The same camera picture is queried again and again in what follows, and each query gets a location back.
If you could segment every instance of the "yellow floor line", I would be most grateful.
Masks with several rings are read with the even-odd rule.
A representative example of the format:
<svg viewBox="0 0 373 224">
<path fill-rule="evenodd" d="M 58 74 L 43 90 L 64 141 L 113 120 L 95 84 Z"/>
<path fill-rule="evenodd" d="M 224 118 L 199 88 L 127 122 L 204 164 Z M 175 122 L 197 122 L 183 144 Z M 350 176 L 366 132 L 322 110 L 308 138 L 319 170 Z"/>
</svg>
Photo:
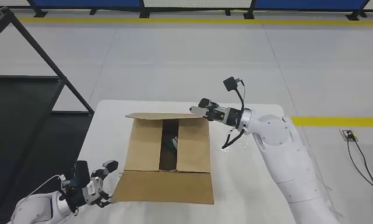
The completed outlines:
<svg viewBox="0 0 373 224">
<path fill-rule="evenodd" d="M 373 117 L 292 117 L 295 126 L 373 127 Z"/>
<path fill-rule="evenodd" d="M 192 18 L 96 18 L 96 17 L 20 17 L 21 22 L 51 23 L 197 23 L 197 24 L 273 24 L 273 25 L 324 25 L 324 26 L 373 26 L 372 21 L 349 20 L 269 20 L 269 19 L 192 19 Z"/>
</svg>

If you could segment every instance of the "open cardboard box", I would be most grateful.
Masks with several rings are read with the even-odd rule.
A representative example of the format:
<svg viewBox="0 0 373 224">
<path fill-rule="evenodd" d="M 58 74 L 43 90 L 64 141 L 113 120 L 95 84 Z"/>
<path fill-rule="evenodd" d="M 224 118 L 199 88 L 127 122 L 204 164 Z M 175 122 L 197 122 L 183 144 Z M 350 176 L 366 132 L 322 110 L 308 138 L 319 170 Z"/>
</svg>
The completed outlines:
<svg viewBox="0 0 373 224">
<path fill-rule="evenodd" d="M 194 114 L 132 113 L 124 172 L 112 201 L 214 204 L 209 123 Z M 176 131 L 177 147 L 164 146 Z"/>
</svg>

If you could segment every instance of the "box cardboard flap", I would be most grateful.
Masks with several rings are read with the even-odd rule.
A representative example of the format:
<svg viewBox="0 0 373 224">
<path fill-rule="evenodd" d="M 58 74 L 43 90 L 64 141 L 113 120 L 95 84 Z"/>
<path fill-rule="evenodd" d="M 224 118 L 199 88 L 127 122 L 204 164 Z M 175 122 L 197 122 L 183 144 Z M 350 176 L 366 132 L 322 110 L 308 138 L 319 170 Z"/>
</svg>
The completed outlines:
<svg viewBox="0 0 373 224">
<path fill-rule="evenodd" d="M 133 120 L 125 170 L 158 170 L 162 120 Z"/>
<path fill-rule="evenodd" d="M 194 114 L 176 114 L 176 113 L 132 113 L 126 115 L 127 118 L 141 120 L 170 120 L 176 118 L 200 118 Z"/>
<path fill-rule="evenodd" d="M 112 201 L 214 204 L 211 174 L 124 171 Z"/>
<path fill-rule="evenodd" d="M 176 170 L 210 173 L 209 122 L 204 118 L 179 120 Z"/>
</svg>

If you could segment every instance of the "floor outlet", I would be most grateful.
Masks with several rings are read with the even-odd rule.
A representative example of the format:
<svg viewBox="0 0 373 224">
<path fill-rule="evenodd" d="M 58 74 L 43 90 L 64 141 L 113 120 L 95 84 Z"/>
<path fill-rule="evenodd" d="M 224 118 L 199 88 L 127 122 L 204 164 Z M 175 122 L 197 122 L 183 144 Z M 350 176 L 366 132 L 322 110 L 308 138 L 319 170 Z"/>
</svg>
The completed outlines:
<svg viewBox="0 0 373 224">
<path fill-rule="evenodd" d="M 355 140 L 356 140 L 356 142 L 358 142 L 358 139 L 357 139 L 357 136 L 356 136 L 356 133 L 354 132 L 354 131 L 352 131 L 351 129 L 340 129 L 339 130 L 339 132 L 340 132 L 340 134 L 342 135 L 342 138 L 343 138 L 343 140 L 344 141 L 349 141 L 349 142 L 354 142 L 354 140 L 352 140 L 352 139 L 348 139 L 348 132 L 349 131 L 351 131 L 353 134 L 354 134 L 354 136 L 355 136 Z"/>
</svg>

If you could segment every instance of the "cable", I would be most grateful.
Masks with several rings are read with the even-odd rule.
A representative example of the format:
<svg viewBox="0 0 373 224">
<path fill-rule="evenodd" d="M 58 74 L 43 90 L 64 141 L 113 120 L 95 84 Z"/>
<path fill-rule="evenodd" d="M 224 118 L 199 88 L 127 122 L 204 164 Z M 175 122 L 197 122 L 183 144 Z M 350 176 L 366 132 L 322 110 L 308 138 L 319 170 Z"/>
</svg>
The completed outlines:
<svg viewBox="0 0 373 224">
<path fill-rule="evenodd" d="M 59 178 L 59 180 L 61 181 L 61 187 L 62 187 L 62 179 L 61 179 L 60 175 L 57 175 L 57 174 L 56 174 L 56 175 L 50 177 L 50 178 L 49 178 L 47 181 L 45 181 L 42 185 L 40 185 L 38 188 L 36 188 L 34 191 L 32 191 L 28 196 L 26 196 L 25 199 L 23 199 L 23 201 L 21 201 L 21 203 L 19 203 L 19 205 L 16 206 L 16 208 L 14 209 L 14 212 L 13 212 L 13 214 L 12 214 L 12 217 L 10 218 L 10 224 L 13 224 L 13 220 L 14 220 L 14 217 L 16 216 L 16 214 L 17 214 L 17 209 L 18 209 L 18 207 L 20 207 L 21 204 L 24 203 L 25 200 L 28 199 L 28 197 L 30 197 L 30 196 L 31 196 L 32 194 L 34 194 L 37 190 L 39 190 L 42 186 L 44 186 L 47 182 L 51 181 L 51 180 L 52 180 L 53 178 L 55 178 L 55 177 L 58 177 L 58 178 Z"/>
<path fill-rule="evenodd" d="M 242 116 L 242 114 L 244 113 L 244 110 L 245 110 L 244 100 L 245 100 L 245 96 L 246 96 L 246 87 L 245 87 L 245 83 L 242 79 L 240 80 L 240 82 L 242 83 L 242 85 L 244 87 L 244 98 L 242 98 L 242 96 L 240 94 L 240 91 L 238 91 L 237 88 L 234 89 L 234 91 L 237 93 L 237 95 L 238 95 L 238 97 L 240 98 L 240 101 L 241 101 L 241 115 L 240 116 Z M 241 132 L 237 135 L 237 137 L 233 138 L 233 140 L 229 142 L 229 139 L 231 137 L 231 133 L 233 132 L 234 129 L 238 128 L 239 124 L 240 123 L 238 122 L 235 127 L 233 127 L 231 130 L 229 130 L 228 135 L 227 135 L 227 139 L 226 139 L 226 143 L 224 143 L 223 147 L 221 147 L 222 149 L 225 149 L 226 147 L 232 145 L 236 140 L 238 140 L 245 133 L 245 130 L 242 129 Z"/>
<path fill-rule="evenodd" d="M 366 168 L 366 170 L 367 170 L 367 172 L 368 172 L 370 178 L 371 178 L 372 181 L 373 181 L 373 178 L 372 178 L 372 176 L 371 176 L 371 173 L 370 173 L 370 171 L 369 171 L 369 169 L 368 169 L 367 161 L 366 161 L 365 156 L 364 156 L 363 152 L 361 151 L 361 149 L 360 149 L 358 143 L 356 142 L 355 136 L 353 135 L 353 133 L 352 133 L 351 131 L 347 132 L 347 134 L 348 134 L 348 136 L 347 136 L 347 149 L 349 150 L 349 155 L 350 155 L 350 159 L 351 159 L 351 161 L 352 161 L 352 164 L 354 165 L 354 167 L 356 168 L 356 170 L 359 172 L 359 174 L 364 178 L 364 180 L 366 180 L 370 185 L 373 186 L 373 183 L 370 182 L 370 181 L 369 181 L 369 180 L 368 180 L 368 179 L 367 179 L 367 178 L 362 174 L 362 172 L 359 170 L 359 168 L 357 168 L 357 166 L 356 166 L 356 164 L 355 164 L 355 162 L 354 162 L 354 159 L 353 159 L 352 156 L 351 156 L 349 139 L 352 139 L 352 140 L 355 142 L 356 146 L 358 147 L 358 149 L 359 149 L 361 155 L 363 156 L 364 164 L 365 164 L 365 168 Z"/>
<path fill-rule="evenodd" d="M 228 136 L 228 138 L 227 138 L 227 141 L 226 141 L 226 143 L 223 145 L 223 147 L 221 147 L 222 149 L 225 149 L 226 147 L 228 147 L 228 146 L 230 146 L 230 145 L 232 145 L 236 140 L 238 140 L 240 137 L 242 137 L 242 135 L 245 133 L 245 130 L 241 130 L 241 132 L 240 132 L 240 134 L 238 134 L 235 138 L 233 138 L 233 140 L 232 141 L 230 141 L 229 143 L 228 143 L 228 141 L 229 141 L 229 136 Z"/>
<path fill-rule="evenodd" d="M 246 97 L 246 86 L 244 85 L 244 103 L 245 103 L 245 97 Z"/>
<path fill-rule="evenodd" d="M 244 99 L 242 98 L 242 96 L 240 94 L 240 91 L 238 91 L 238 89 L 234 89 L 234 91 L 237 93 L 238 97 L 240 98 L 240 101 L 241 101 L 241 115 L 242 115 L 242 113 L 244 112 L 244 109 L 245 109 Z"/>
<path fill-rule="evenodd" d="M 369 174 L 369 177 L 371 178 L 371 180 L 373 181 L 373 177 L 372 177 L 372 174 L 371 174 L 371 172 L 369 171 L 369 168 L 368 168 L 368 165 L 367 165 L 367 160 L 365 159 L 365 156 L 364 156 L 364 154 L 363 154 L 363 152 L 361 151 L 361 149 L 360 149 L 360 146 L 359 146 L 359 144 L 356 142 L 356 140 L 355 139 L 353 139 L 354 140 L 354 142 L 355 142 L 355 144 L 356 144 L 356 146 L 357 146 L 357 148 L 359 149 L 359 151 L 360 151 L 360 153 L 361 153 L 361 155 L 363 156 L 363 160 L 364 160 L 364 166 L 365 166 L 365 169 L 367 170 L 367 172 L 368 172 L 368 174 Z"/>
</svg>

